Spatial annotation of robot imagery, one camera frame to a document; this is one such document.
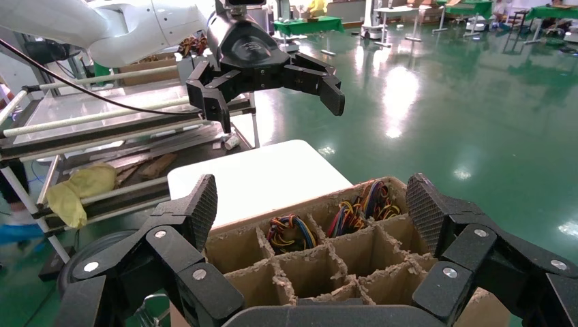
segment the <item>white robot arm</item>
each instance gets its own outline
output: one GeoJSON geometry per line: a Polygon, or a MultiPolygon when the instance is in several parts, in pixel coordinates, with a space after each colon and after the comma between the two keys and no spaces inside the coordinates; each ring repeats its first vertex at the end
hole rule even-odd
{"type": "MultiPolygon", "coordinates": [[[[231,132],[227,104],[247,92],[285,87],[317,95],[335,116],[343,114],[345,95],[335,68],[304,54],[281,51],[246,14],[247,5],[262,5],[263,0],[186,1],[0,0],[0,25],[87,48],[106,67],[128,65],[203,30],[217,67],[208,62],[197,65],[187,81],[189,102],[202,110],[205,119],[219,121],[226,133],[231,132]]],[[[3,40],[2,45],[18,53],[3,40]]]]}
{"type": "Polygon", "coordinates": [[[86,48],[122,67],[207,29],[212,0],[0,0],[0,25],[86,48]]]}

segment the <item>shiny floor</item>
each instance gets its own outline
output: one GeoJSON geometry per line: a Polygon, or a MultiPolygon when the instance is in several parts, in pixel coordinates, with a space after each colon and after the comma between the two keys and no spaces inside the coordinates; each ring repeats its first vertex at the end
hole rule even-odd
{"type": "MultiPolygon", "coordinates": [[[[413,44],[403,40],[411,25],[390,33],[392,48],[349,33],[303,41],[302,52],[338,69],[345,114],[332,116],[314,96],[261,92],[262,142],[305,140],[352,183],[423,172],[448,195],[476,202],[506,231],[578,264],[578,57],[524,46],[515,34],[464,39],[463,29],[452,27],[432,35],[431,25],[413,44]],[[326,37],[336,57],[320,53],[326,37]]],[[[250,131],[250,121],[238,120],[250,131]]],[[[96,224],[80,233],[80,243],[137,228],[145,217],[96,224]]],[[[63,236],[65,244],[73,239],[63,236]]],[[[36,277],[48,252],[0,248],[7,265],[0,272],[3,326],[22,326],[52,288],[36,277]]],[[[52,294],[29,326],[50,325],[58,307],[52,294]]]]}

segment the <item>textured fingertip pad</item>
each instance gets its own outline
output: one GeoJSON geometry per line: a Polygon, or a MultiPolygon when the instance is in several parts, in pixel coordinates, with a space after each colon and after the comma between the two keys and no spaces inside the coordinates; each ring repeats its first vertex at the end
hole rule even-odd
{"type": "Polygon", "coordinates": [[[217,217],[217,183],[215,176],[202,175],[191,192],[193,198],[187,208],[187,216],[191,217],[195,233],[195,248],[204,249],[209,231],[217,217]]]}
{"type": "Polygon", "coordinates": [[[437,258],[445,216],[442,194],[423,174],[415,174],[408,181],[406,202],[415,228],[437,258]]]}

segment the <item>colorful wires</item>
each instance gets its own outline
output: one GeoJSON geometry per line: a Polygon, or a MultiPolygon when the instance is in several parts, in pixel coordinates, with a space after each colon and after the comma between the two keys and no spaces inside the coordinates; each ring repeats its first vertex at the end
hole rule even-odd
{"type": "Polygon", "coordinates": [[[361,207],[364,217],[368,219],[372,217],[376,221],[397,216],[401,212],[398,206],[392,204],[387,186],[382,181],[376,181],[371,185],[361,207]]]}
{"type": "Polygon", "coordinates": [[[385,220],[400,214],[399,207],[393,205],[388,195],[388,189],[382,181],[371,184],[369,191],[363,192],[360,198],[351,205],[349,201],[339,203],[339,211],[335,215],[327,236],[335,238],[351,234],[367,226],[367,220],[385,220]]]}
{"type": "Polygon", "coordinates": [[[296,215],[273,218],[267,240],[276,254],[313,249],[317,236],[296,215]]]}
{"type": "Polygon", "coordinates": [[[334,238],[363,229],[366,223],[359,215],[360,208],[361,204],[359,203],[359,199],[354,205],[351,205],[349,201],[339,203],[339,211],[335,215],[327,235],[334,238]]]}

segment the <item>yellow glove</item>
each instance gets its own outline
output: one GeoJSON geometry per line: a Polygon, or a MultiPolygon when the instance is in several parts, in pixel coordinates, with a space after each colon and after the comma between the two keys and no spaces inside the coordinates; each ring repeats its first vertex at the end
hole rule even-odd
{"type": "Polygon", "coordinates": [[[80,199],[97,196],[115,188],[117,171],[104,163],[79,170],[66,182],[46,192],[48,205],[66,225],[81,228],[87,224],[87,213],[80,199]]]}

